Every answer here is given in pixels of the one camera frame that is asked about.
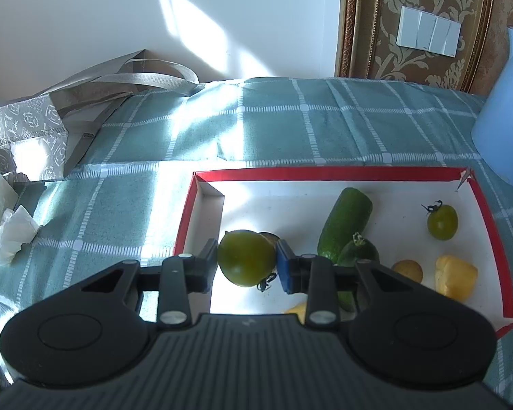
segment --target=yellow fruit piece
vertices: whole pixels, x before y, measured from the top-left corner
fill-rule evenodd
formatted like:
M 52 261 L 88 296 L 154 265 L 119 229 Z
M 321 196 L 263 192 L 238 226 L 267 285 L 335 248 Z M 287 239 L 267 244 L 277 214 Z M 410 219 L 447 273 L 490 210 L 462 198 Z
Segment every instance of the yellow fruit piece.
M 473 292 L 479 272 L 454 256 L 441 256 L 435 262 L 435 290 L 451 299 L 465 301 Z
M 402 274 L 414 282 L 420 283 L 424 278 L 424 273 L 420 264 L 411 259 L 403 259 L 402 261 L 396 262 L 393 265 L 392 270 L 394 270 L 395 273 Z
M 306 317 L 306 302 L 299 303 L 297 306 L 289 308 L 286 312 L 283 312 L 283 314 L 297 314 L 298 320 L 303 324 L 304 318 Z

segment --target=light switch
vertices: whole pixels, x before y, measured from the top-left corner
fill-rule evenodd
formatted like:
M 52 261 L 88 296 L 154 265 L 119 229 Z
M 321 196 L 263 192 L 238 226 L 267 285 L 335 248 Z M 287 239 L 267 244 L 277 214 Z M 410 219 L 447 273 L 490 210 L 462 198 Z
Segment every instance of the light switch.
M 437 17 L 432 13 L 421 12 L 418 34 L 416 35 L 416 49 L 427 51 L 430 48 L 431 34 L 435 27 Z
M 443 55 L 455 57 L 456 50 L 458 49 L 458 39 L 460 38 L 460 28 L 462 25 L 453 21 L 449 21 L 449 23 L 449 32 L 446 34 Z
M 431 35 L 430 52 L 442 54 L 445 48 L 446 35 L 449 33 L 450 20 L 443 17 L 436 17 L 435 28 Z
M 416 47 L 418 26 L 420 25 L 421 11 L 418 9 L 401 7 L 401 20 L 397 32 L 397 44 L 405 47 Z
M 429 12 L 401 7 L 396 43 L 449 57 L 456 56 L 461 24 Z

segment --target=floral wallpaper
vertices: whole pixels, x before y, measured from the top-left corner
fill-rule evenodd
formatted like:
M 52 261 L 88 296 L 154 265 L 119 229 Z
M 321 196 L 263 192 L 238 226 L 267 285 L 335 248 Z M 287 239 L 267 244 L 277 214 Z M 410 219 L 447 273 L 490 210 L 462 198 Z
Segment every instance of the floral wallpaper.
M 382 0 L 370 77 L 459 89 L 479 23 L 479 4 L 479 0 Z M 456 57 L 397 46 L 395 41 L 402 6 L 462 23 Z
M 509 57 L 507 26 L 513 26 L 513 0 L 494 0 L 483 56 L 471 92 L 488 95 Z

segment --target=cardboard box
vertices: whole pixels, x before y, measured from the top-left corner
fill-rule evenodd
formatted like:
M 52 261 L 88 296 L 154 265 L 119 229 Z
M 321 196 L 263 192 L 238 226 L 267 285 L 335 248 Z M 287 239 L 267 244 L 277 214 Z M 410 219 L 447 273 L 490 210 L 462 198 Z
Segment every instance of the cardboard box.
M 477 267 L 479 276 L 466 305 L 487 317 L 498 336 L 513 328 L 513 286 L 494 219 L 472 174 L 460 184 L 464 168 L 291 167 L 227 169 L 194 173 L 175 244 L 175 254 L 199 253 L 207 239 L 225 231 L 267 231 L 285 239 L 296 254 L 316 253 L 321 229 L 340 192 L 363 191 L 373 203 L 364 236 L 391 267 L 416 260 L 422 283 L 434 289 L 435 261 L 460 257 Z M 458 231 L 449 241 L 427 230 L 423 205 L 441 200 L 458 213 Z M 260 292 L 230 283 L 217 270 L 210 295 L 190 295 L 198 313 L 276 314 L 302 302 L 288 295 L 279 279 Z

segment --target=blue container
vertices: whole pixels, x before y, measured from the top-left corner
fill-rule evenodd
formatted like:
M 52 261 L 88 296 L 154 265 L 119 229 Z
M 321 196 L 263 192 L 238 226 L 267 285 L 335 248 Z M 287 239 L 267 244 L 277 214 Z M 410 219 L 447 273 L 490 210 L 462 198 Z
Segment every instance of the blue container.
M 509 28 L 510 55 L 483 106 L 471 136 L 484 161 L 513 185 L 513 28 Z

